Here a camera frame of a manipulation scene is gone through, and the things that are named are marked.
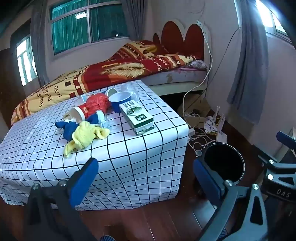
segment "white tablecloth with black grid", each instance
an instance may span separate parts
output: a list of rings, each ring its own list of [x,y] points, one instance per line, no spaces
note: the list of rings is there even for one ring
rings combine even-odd
[[[67,141],[54,124],[74,106],[77,97],[15,123],[0,145],[0,195],[4,201],[26,203],[34,183],[48,187],[69,179],[90,157],[98,160],[99,171],[77,210],[131,209],[174,198],[188,125],[143,82],[132,84],[155,122],[155,128],[144,135],[136,136],[122,115],[109,108],[107,116],[114,120],[110,135],[65,158]],[[112,87],[120,90],[121,84],[108,88]]]

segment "blue bowl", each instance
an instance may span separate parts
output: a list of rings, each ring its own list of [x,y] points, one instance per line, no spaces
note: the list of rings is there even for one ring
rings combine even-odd
[[[131,100],[131,93],[128,91],[117,92],[109,97],[109,101],[116,113],[121,113],[119,105]]]

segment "red headboard panel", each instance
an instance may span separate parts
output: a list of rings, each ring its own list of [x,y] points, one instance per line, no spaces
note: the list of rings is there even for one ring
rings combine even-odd
[[[178,26],[172,21],[168,21],[164,25],[160,43],[169,53],[183,54],[183,37]]]
[[[157,34],[153,36],[153,42],[159,43]],[[185,40],[179,27],[173,21],[168,21],[163,27],[160,43],[169,53],[180,55],[195,55],[197,59],[204,60],[204,37],[202,29],[197,24],[192,24],[187,32]]]

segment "red and yellow blanket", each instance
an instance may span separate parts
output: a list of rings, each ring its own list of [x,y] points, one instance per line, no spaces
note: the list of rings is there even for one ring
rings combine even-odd
[[[11,125],[46,107],[97,89],[183,66],[196,58],[169,54],[151,41],[130,42],[110,59],[60,75],[24,99]]]

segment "crumpled red bag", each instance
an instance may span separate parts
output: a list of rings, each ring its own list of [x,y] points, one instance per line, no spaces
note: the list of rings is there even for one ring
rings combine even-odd
[[[86,107],[88,109],[88,114],[91,116],[97,110],[101,110],[104,114],[107,113],[107,109],[110,107],[111,103],[108,100],[108,96],[102,93],[91,95],[86,100]]]

